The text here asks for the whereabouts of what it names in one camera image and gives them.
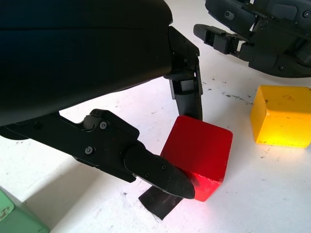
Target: screw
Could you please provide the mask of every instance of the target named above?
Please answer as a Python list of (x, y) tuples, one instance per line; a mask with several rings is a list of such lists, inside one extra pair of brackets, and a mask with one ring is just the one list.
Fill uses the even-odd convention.
[(302, 16), (308, 18), (310, 16), (310, 11), (305, 11)]
[(100, 128), (101, 128), (102, 130), (107, 129), (107, 122), (103, 121), (103, 122), (101, 123), (101, 125), (100, 125)]
[(150, 177), (150, 172), (146, 172), (145, 173), (145, 178), (149, 178)]
[(87, 147), (85, 150), (85, 154), (92, 154), (93, 153), (93, 147)]

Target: green block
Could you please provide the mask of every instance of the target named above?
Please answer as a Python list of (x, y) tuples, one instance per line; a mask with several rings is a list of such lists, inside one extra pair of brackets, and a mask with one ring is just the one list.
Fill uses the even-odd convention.
[(0, 233), (49, 233), (22, 202), (0, 189)]

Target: white floor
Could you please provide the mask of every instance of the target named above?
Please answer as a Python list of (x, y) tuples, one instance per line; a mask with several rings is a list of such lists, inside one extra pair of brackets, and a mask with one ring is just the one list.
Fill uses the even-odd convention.
[[(167, 3), (173, 25), (201, 51), (204, 121), (234, 134), (225, 181), (216, 193), (206, 202), (183, 200), (160, 221), (138, 200), (149, 187), (145, 182), (129, 184), (32, 140), (4, 138), (0, 185), (24, 201), (53, 233), (310, 232), (311, 147), (256, 145), (249, 120), (252, 105), (246, 103), (253, 101), (259, 85), (311, 87), (311, 79), (271, 77), (218, 53), (192, 33), (197, 23), (223, 27), (207, 14), (203, 0)], [(163, 78), (61, 114), (79, 122), (94, 108), (110, 110), (137, 127), (139, 139), (155, 154), (178, 115)]]

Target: wooden block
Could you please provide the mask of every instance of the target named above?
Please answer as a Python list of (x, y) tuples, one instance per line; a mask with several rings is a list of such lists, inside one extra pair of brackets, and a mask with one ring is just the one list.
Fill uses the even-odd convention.
[(0, 189), (1, 233), (49, 233), (49, 229), (19, 200)]
[(180, 116), (161, 156), (191, 179), (195, 199), (206, 201), (224, 180), (231, 143), (229, 130)]
[(260, 86), (250, 117), (256, 143), (306, 148), (311, 143), (311, 89)]

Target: red cube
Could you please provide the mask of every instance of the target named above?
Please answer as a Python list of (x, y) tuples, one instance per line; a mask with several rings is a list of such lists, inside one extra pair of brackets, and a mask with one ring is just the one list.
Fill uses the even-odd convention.
[(195, 199), (206, 201), (224, 180), (232, 137), (229, 130), (180, 116), (161, 156), (191, 179)]

